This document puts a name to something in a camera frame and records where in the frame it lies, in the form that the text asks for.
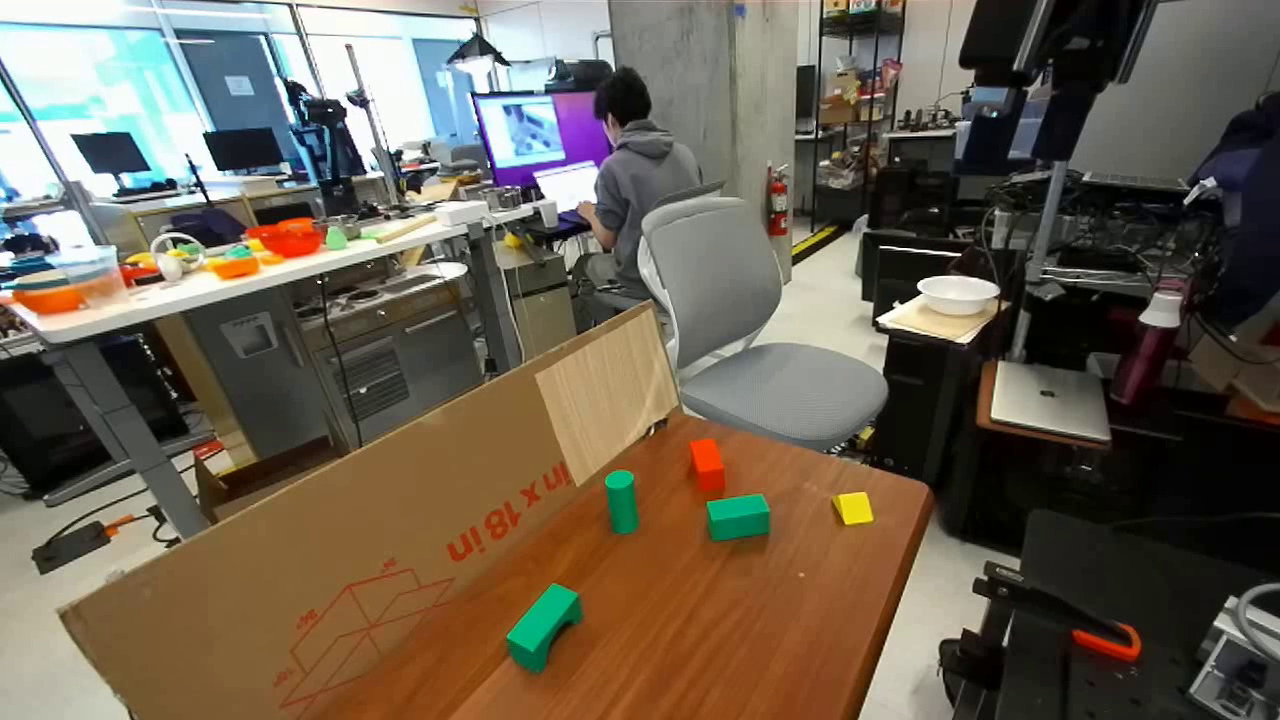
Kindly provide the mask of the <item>purple computer monitor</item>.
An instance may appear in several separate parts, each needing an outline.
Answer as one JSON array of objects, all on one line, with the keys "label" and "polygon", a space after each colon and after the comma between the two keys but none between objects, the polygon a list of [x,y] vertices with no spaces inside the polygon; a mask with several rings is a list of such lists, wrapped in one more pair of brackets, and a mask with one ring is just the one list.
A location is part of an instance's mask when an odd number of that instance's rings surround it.
[{"label": "purple computer monitor", "polygon": [[526,185],[543,168],[601,164],[610,145],[592,92],[474,92],[480,147],[495,185]]}]

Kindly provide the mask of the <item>cardboard box wall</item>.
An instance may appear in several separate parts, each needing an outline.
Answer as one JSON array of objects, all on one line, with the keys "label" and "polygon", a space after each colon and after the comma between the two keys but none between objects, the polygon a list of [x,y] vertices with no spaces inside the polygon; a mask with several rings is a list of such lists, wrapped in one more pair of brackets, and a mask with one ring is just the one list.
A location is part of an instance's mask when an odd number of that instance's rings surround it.
[{"label": "cardboard box wall", "polygon": [[676,412],[633,308],[327,458],[60,613],[132,720],[313,720]]}]

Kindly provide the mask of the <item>orange rectangular block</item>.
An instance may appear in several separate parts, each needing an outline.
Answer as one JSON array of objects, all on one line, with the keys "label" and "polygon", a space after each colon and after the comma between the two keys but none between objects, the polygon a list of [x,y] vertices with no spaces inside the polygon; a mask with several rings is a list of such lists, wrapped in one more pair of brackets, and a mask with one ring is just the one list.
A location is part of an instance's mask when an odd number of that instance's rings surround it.
[{"label": "orange rectangular block", "polygon": [[691,476],[695,476],[695,487],[702,494],[725,494],[729,479],[725,479],[725,451],[714,441],[691,441],[688,445],[688,455],[691,455]]}]

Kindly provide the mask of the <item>white bowl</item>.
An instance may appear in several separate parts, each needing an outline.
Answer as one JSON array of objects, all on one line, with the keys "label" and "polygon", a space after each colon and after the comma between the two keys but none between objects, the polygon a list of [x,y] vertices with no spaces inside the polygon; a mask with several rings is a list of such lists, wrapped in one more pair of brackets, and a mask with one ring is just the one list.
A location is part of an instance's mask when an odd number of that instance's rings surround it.
[{"label": "white bowl", "polygon": [[1000,287],[980,275],[922,275],[916,293],[922,308],[940,314],[980,314],[1000,299]]}]

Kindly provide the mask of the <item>small yellow cube block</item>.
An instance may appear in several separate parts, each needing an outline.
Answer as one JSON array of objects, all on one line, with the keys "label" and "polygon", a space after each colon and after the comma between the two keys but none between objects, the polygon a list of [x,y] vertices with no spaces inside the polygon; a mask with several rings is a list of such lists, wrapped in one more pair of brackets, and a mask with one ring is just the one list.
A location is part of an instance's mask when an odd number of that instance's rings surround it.
[{"label": "small yellow cube block", "polygon": [[872,522],[872,518],[874,518],[866,491],[840,491],[840,494],[831,499],[831,506],[836,506],[836,516],[840,516],[843,526],[859,526],[859,522]]}]

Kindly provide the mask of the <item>green rectangular block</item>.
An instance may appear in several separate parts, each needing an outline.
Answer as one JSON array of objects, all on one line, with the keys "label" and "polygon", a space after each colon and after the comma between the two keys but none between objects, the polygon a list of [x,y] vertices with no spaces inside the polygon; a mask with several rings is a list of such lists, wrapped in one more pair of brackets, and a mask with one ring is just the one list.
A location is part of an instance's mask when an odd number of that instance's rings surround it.
[{"label": "green rectangular block", "polygon": [[765,494],[725,494],[702,502],[702,518],[714,542],[751,540],[772,526],[772,502]]}]

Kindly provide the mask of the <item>orange plastic bowl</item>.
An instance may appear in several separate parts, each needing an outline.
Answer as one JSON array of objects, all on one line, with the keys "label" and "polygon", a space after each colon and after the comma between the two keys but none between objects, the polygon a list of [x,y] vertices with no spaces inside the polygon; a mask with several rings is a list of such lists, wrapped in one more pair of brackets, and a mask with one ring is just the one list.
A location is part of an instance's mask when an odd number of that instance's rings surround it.
[{"label": "orange plastic bowl", "polygon": [[254,224],[252,239],[260,239],[270,256],[313,256],[323,244],[323,230],[313,215],[293,215]]}]

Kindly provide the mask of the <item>green cylinder block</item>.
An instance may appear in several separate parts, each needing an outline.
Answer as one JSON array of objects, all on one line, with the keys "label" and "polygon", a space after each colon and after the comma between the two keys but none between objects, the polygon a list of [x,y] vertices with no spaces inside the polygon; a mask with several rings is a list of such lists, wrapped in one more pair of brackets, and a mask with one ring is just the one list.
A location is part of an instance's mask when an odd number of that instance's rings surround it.
[{"label": "green cylinder block", "polygon": [[617,469],[603,476],[606,522],[617,535],[641,531],[637,476]]}]

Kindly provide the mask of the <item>silver laptop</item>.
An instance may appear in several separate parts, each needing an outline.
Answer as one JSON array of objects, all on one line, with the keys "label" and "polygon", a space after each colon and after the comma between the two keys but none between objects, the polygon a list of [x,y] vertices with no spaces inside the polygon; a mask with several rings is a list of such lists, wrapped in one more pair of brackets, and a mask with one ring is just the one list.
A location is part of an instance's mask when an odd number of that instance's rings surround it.
[{"label": "silver laptop", "polygon": [[996,362],[991,416],[1000,422],[1107,445],[1103,385],[1049,362]]}]

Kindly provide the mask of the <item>grey office chair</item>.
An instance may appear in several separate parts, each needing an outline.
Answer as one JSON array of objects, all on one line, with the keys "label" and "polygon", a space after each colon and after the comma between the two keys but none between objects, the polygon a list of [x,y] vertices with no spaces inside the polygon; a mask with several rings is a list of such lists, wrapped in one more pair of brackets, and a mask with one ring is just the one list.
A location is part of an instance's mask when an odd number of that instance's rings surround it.
[{"label": "grey office chair", "polygon": [[874,422],[886,378],[872,362],[818,345],[759,345],[783,269],[740,195],[647,211],[637,263],[662,308],[688,412],[816,451],[840,451]]}]

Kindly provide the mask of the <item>maroon water bottle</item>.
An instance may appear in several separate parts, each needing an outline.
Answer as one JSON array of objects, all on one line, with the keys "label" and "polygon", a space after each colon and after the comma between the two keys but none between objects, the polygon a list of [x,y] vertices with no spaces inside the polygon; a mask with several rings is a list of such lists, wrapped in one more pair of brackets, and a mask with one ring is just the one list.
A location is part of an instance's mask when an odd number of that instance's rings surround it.
[{"label": "maroon water bottle", "polygon": [[1178,319],[1182,319],[1178,287],[1160,287],[1146,295],[1144,312],[1137,314],[1137,339],[1111,376],[1115,404],[1137,406],[1150,396],[1150,386],[1164,376],[1166,353],[1178,337]]}]

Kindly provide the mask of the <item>seated person in grey hoodie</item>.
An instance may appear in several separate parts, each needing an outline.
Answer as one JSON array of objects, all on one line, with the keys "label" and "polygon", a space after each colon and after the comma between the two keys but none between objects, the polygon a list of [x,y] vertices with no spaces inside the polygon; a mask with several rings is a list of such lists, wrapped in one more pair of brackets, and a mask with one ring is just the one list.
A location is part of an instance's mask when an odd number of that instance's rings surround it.
[{"label": "seated person in grey hoodie", "polygon": [[594,244],[610,256],[610,287],[644,295],[637,269],[641,224],[650,207],[702,188],[702,173],[682,140],[650,121],[650,92],[637,69],[617,69],[592,100],[610,151],[594,173],[594,195],[579,207]]}]

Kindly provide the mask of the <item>green arch block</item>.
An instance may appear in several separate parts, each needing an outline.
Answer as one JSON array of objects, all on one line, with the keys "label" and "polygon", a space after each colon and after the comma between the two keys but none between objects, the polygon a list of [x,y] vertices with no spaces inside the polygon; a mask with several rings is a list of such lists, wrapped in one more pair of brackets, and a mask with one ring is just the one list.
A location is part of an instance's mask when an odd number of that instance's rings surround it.
[{"label": "green arch block", "polygon": [[543,670],[550,644],[584,618],[584,603],[569,583],[548,583],[506,629],[506,654],[523,670]]}]

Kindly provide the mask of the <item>orange handled clamp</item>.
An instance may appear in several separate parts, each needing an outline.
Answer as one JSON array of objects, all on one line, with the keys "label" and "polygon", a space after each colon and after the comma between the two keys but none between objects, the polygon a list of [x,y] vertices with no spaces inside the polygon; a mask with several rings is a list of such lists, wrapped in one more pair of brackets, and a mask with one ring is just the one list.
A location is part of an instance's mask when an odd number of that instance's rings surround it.
[{"label": "orange handled clamp", "polygon": [[1054,618],[1067,633],[1074,651],[1137,664],[1144,654],[1144,635],[1137,622],[1107,618],[1065,591],[1024,579],[1016,566],[986,560],[983,570],[970,579],[970,591],[986,603],[1002,603],[1011,613],[1035,613]]}]

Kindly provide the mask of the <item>red fire extinguisher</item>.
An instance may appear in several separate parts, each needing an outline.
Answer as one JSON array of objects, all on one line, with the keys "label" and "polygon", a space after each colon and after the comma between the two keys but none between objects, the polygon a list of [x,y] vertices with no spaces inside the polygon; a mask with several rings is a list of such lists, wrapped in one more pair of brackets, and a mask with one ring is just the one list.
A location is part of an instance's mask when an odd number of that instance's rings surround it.
[{"label": "red fire extinguisher", "polygon": [[783,164],[768,164],[768,235],[772,239],[788,239],[788,207],[793,188],[788,188],[788,168]]}]

